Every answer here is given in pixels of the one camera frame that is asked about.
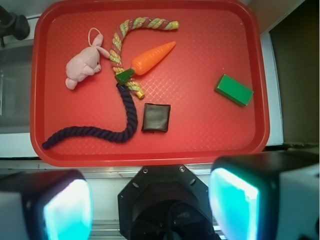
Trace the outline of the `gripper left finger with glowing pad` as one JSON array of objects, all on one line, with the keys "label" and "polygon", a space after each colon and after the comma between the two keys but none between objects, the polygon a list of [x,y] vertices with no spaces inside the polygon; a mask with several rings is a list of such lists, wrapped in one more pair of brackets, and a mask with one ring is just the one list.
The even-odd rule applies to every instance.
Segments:
[{"label": "gripper left finger with glowing pad", "polygon": [[0,175],[2,240],[88,240],[93,194],[75,169]]}]

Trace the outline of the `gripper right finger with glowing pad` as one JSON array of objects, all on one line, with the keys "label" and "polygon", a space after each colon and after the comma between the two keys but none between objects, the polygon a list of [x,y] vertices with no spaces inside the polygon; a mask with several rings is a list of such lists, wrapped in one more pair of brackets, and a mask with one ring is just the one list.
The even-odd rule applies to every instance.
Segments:
[{"label": "gripper right finger with glowing pad", "polygon": [[317,240],[320,156],[284,150],[221,156],[211,167],[208,198],[228,240]]}]

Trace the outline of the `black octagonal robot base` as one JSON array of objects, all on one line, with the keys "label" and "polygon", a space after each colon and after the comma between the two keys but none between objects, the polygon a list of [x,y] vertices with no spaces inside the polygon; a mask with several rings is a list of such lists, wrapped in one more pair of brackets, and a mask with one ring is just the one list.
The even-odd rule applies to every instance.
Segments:
[{"label": "black octagonal robot base", "polygon": [[209,189],[183,165],[144,166],[117,196],[127,240],[219,240]]}]

